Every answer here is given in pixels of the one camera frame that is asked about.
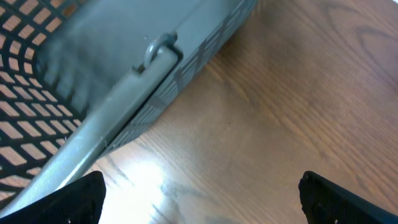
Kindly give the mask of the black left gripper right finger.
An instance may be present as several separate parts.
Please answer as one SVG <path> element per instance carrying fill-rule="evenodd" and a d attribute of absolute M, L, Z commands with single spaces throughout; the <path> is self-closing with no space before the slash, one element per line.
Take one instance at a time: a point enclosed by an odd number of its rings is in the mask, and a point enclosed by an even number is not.
<path fill-rule="evenodd" d="M 397 223 L 397 215 L 308 170 L 299 185 L 300 203 L 311 224 Z"/>

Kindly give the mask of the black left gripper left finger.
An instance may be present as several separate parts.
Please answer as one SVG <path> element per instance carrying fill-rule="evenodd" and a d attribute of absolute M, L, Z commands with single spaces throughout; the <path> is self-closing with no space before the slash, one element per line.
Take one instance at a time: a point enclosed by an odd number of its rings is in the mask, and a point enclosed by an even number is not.
<path fill-rule="evenodd" d="M 1 218 L 1 224 L 98 224 L 106 196 L 103 174 L 93 171 Z"/>

